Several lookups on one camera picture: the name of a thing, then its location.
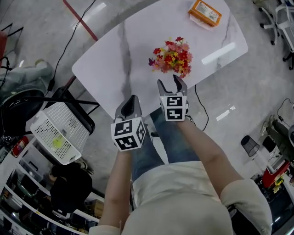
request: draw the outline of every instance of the gray floor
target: gray floor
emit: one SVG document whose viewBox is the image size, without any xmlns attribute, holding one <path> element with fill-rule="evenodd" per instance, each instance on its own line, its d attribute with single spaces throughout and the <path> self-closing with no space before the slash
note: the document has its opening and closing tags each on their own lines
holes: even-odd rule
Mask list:
<svg viewBox="0 0 294 235">
<path fill-rule="evenodd" d="M 69 0 L 69 3 L 82 14 L 91 1 Z M 265 118 L 276 114 L 286 97 L 294 100 L 294 72 L 282 62 L 287 52 L 283 40 L 279 38 L 278 44 L 272 46 L 270 31 L 260 28 L 259 23 L 266 22 L 266 18 L 257 6 L 250 0 L 225 1 L 240 25 L 249 51 L 200 82 L 197 91 L 209 114 L 205 132 L 224 149 L 232 165 L 247 176 L 250 169 L 245 168 L 250 159 L 240 141 L 247 134 L 260 141 L 259 132 Z M 116 24 L 153 2 L 155 0 L 97 0 L 85 21 L 100 38 Z M 24 60 L 26 66 L 43 58 L 55 66 L 77 20 L 61 0 L 1 0 L 0 26 L 10 22 L 14 22 L 15 28 L 25 27 L 18 44 L 18 62 Z M 72 76 L 71 66 L 93 43 L 85 29 L 79 26 L 57 70 L 56 87 L 64 85 Z M 73 84 L 71 92 L 76 98 L 93 99 L 78 81 Z M 206 115 L 194 89 L 188 96 L 190 115 L 202 128 Z M 227 110 L 230 113 L 225 118 L 216 119 Z M 293 109 L 289 103 L 285 102 L 280 114 L 289 125 L 293 124 Z M 110 136 L 112 119 L 102 108 L 90 116 L 95 121 L 96 130 L 89 137 L 83 156 L 95 170 L 93 186 L 104 191 L 117 151 Z M 155 140 L 155 145 L 159 146 L 158 151 L 164 158 L 158 142 Z"/>
</svg>

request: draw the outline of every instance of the forearm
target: forearm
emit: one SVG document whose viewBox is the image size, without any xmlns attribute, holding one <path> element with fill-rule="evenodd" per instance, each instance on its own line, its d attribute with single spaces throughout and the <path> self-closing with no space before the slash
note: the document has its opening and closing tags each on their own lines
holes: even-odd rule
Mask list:
<svg viewBox="0 0 294 235">
<path fill-rule="evenodd" d="M 123 228 L 128 218 L 131 161 L 132 156 L 129 151 L 117 153 L 106 187 L 104 209 L 99 223 L 100 225 Z"/>
<path fill-rule="evenodd" d="M 207 134 L 188 120 L 177 124 L 203 163 L 211 184 L 219 196 L 228 184 L 242 179 L 224 151 Z"/>
</svg>

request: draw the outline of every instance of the gray pants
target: gray pants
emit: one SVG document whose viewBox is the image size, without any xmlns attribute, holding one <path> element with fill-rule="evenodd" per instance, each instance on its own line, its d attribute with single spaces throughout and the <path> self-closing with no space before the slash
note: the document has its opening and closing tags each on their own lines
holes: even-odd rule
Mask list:
<svg viewBox="0 0 294 235">
<path fill-rule="evenodd" d="M 268 127 L 266 129 L 267 133 L 275 141 L 277 147 L 279 148 L 284 158 L 287 161 L 292 162 L 294 160 L 294 147 L 289 141 L 288 129 L 284 125 L 279 123 L 277 120 L 273 121 L 272 125 L 275 128 L 275 130 Z"/>
</svg>

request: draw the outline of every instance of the white basket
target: white basket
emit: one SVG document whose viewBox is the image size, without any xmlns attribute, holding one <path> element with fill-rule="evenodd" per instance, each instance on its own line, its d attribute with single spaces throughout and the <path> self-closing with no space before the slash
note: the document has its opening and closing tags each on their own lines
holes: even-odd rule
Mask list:
<svg viewBox="0 0 294 235">
<path fill-rule="evenodd" d="M 88 130 L 64 103 L 55 103 L 39 111 L 30 129 L 46 150 L 63 165 L 81 157 L 89 136 Z M 53 141 L 60 136 L 64 142 L 56 148 Z"/>
</svg>

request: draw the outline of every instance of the white marble table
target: white marble table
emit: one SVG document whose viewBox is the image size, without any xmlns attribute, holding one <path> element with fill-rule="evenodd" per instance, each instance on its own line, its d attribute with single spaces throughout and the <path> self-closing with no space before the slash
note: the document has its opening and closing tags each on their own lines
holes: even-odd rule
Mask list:
<svg viewBox="0 0 294 235">
<path fill-rule="evenodd" d="M 157 80 L 167 90 L 175 91 L 172 72 L 152 72 L 148 59 L 164 41 L 181 36 L 193 54 L 190 76 L 184 78 L 188 88 L 248 51 L 245 38 L 224 0 L 205 0 L 222 14 L 220 24 L 211 31 L 189 19 L 193 1 L 161 0 L 132 15 L 98 40 L 73 65 L 73 73 L 114 118 L 116 108 L 131 94 L 140 100 L 143 116 L 160 107 Z M 202 59 L 224 46 L 235 48 L 211 63 Z"/>
</svg>

